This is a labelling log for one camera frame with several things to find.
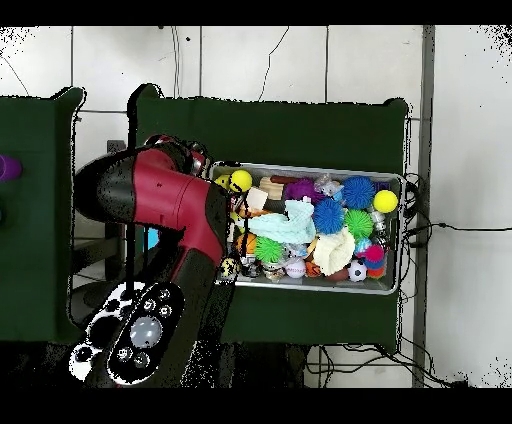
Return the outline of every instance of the purple toy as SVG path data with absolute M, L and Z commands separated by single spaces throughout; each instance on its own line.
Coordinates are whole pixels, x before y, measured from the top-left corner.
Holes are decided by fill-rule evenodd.
M 20 175 L 20 161 L 6 155 L 0 155 L 0 181 L 15 180 Z
M 303 178 L 296 183 L 287 184 L 284 188 L 284 199 L 285 200 L 302 200 L 304 196 L 311 199 L 311 203 L 318 203 L 323 200 L 325 196 L 322 193 L 315 191 L 313 181 Z

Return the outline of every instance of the pink toy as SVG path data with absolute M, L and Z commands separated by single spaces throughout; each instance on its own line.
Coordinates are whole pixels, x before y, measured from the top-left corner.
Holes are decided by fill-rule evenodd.
M 380 262 L 384 259 L 384 249 L 381 246 L 374 244 L 366 249 L 364 256 L 369 262 Z

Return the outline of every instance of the yellow ball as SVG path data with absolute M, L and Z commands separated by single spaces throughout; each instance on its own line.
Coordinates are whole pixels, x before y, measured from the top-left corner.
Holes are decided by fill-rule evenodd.
M 239 169 L 231 174 L 229 189 L 236 193 L 245 193 L 252 186 L 252 177 L 247 171 Z
M 214 181 L 214 183 L 227 190 L 229 186 L 229 175 L 221 175 Z
M 396 194 L 389 190 L 381 190 L 373 198 L 373 207 L 380 213 L 393 212 L 397 205 Z

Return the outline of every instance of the blue spiky ball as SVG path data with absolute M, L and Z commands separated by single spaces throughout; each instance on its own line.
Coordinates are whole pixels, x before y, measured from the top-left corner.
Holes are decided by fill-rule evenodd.
M 339 202 L 330 197 L 318 202 L 313 212 L 316 231 L 322 234 L 335 234 L 343 227 L 343 209 Z
M 366 209 L 375 196 L 375 186 L 368 177 L 349 177 L 343 181 L 343 197 L 349 209 Z

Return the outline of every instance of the green table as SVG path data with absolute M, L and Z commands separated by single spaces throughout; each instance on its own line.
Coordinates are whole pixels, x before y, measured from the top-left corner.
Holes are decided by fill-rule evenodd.
M 74 340 L 71 270 L 72 117 L 83 91 L 50 99 L 0 97 L 0 153 L 22 176 L 0 183 L 0 340 Z
M 165 133 L 203 143 L 215 160 L 403 172 L 407 104 L 401 99 L 383 105 L 167 99 L 149 84 L 134 93 L 129 113 L 137 145 Z M 398 292 L 239 287 L 223 341 L 379 343 L 394 351 L 397 299 Z

